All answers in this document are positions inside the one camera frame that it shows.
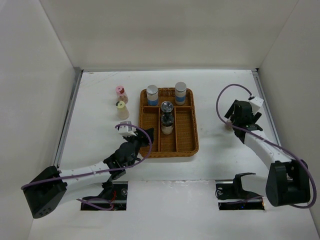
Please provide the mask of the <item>dark lid spice jar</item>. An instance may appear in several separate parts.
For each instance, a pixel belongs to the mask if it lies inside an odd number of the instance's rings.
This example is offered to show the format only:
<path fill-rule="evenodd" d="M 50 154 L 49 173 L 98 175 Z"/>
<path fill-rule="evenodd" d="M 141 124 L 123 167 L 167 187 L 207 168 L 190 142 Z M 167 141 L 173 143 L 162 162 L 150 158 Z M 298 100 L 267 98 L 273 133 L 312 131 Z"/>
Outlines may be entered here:
<path fill-rule="evenodd" d="M 232 127 L 232 122 L 228 119 L 226 121 L 226 123 L 224 124 L 225 128 L 228 130 L 228 131 L 232 131 L 233 130 L 233 127 Z"/>

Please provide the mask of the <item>yellow cap spice bottle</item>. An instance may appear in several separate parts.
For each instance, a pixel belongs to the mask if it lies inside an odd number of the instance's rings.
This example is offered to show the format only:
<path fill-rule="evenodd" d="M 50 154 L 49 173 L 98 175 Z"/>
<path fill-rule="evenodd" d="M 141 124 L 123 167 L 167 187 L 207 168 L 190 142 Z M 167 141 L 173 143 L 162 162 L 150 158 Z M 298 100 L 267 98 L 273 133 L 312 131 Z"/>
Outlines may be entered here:
<path fill-rule="evenodd" d="M 115 106 L 117 108 L 117 116 L 120 120 L 126 120 L 129 118 L 130 113 L 124 101 L 117 101 Z"/>

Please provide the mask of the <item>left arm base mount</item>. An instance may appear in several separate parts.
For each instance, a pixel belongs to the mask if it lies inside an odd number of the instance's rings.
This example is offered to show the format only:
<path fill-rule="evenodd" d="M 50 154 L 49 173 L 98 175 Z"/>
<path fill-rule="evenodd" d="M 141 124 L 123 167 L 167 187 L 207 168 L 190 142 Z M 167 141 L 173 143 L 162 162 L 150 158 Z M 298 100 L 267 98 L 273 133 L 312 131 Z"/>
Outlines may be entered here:
<path fill-rule="evenodd" d="M 126 211 L 128 186 L 127 181 L 104 183 L 100 194 L 81 199 L 81 211 Z"/>

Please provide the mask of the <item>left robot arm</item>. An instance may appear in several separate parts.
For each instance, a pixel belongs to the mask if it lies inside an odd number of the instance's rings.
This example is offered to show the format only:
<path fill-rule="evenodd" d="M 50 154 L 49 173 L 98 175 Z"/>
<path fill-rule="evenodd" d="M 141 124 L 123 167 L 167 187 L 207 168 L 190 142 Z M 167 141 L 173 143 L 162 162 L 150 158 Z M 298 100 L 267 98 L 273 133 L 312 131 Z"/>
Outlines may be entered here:
<path fill-rule="evenodd" d="M 112 195 L 113 181 L 126 174 L 126 170 L 143 162 L 138 157 L 143 147 L 152 148 L 154 128 L 136 127 L 133 132 L 123 133 L 124 143 L 106 159 L 86 167 L 61 170 L 52 165 L 46 167 L 30 183 L 21 187 L 31 215 L 40 219 L 59 205 L 78 200 L 91 205 L 86 190 L 95 187 L 96 197 L 106 200 Z"/>

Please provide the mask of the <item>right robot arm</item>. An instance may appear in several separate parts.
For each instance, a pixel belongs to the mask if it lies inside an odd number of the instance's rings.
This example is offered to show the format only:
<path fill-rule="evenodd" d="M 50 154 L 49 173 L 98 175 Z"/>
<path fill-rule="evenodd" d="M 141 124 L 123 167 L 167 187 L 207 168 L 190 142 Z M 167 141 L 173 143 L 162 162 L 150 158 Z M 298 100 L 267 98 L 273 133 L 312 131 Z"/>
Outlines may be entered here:
<path fill-rule="evenodd" d="M 231 121 L 235 136 L 268 168 L 267 178 L 257 178 L 257 185 L 245 178 L 254 179 L 256 174 L 239 174 L 240 180 L 232 185 L 233 194 L 243 198 L 253 187 L 252 192 L 266 196 L 274 207 L 307 203 L 311 198 L 307 172 L 297 160 L 267 143 L 268 138 L 257 124 L 261 115 L 253 112 L 252 102 L 240 100 L 235 100 L 224 115 Z"/>

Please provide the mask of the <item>blue label silver-cap jar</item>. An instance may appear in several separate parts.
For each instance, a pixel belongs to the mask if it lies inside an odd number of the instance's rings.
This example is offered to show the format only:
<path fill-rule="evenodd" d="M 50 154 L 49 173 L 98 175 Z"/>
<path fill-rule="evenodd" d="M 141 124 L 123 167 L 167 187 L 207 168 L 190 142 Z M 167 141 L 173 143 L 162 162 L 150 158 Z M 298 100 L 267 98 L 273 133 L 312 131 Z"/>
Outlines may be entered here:
<path fill-rule="evenodd" d="M 155 107 L 159 103 L 158 87 L 155 85 L 149 85 L 146 88 L 147 104 Z"/>

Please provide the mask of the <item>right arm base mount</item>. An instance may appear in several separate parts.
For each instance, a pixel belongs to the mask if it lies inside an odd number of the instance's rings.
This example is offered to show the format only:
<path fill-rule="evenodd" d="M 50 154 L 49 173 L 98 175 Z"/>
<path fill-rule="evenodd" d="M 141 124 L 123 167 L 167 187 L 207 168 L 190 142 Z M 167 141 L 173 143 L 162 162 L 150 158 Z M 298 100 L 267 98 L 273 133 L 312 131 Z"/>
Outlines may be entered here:
<path fill-rule="evenodd" d="M 236 174 L 232 180 L 215 181 L 215 196 L 220 211 L 265 210 L 263 197 L 242 187 L 242 177 L 250 175 L 255 173 L 240 173 Z"/>

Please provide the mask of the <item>silver grinder spice bottle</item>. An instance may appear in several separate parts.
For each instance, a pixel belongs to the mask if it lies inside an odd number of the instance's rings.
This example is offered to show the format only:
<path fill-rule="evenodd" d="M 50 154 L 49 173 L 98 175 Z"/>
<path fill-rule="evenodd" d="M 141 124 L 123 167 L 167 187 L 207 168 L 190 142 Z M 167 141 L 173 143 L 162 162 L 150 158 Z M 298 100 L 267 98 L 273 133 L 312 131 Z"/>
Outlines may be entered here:
<path fill-rule="evenodd" d="M 163 114 L 171 114 L 174 110 L 174 105 L 170 101 L 163 101 L 160 109 Z"/>

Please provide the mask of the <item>black grinder spice bottle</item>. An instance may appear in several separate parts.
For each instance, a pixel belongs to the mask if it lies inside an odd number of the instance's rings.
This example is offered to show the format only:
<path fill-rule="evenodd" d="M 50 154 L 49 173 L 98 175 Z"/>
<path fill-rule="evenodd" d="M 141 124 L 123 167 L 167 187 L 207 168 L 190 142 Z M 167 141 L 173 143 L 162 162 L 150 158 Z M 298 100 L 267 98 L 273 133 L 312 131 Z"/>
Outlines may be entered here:
<path fill-rule="evenodd" d="M 163 113 L 160 118 L 161 131 L 165 135 L 172 133 L 174 128 L 174 116 L 171 113 Z"/>

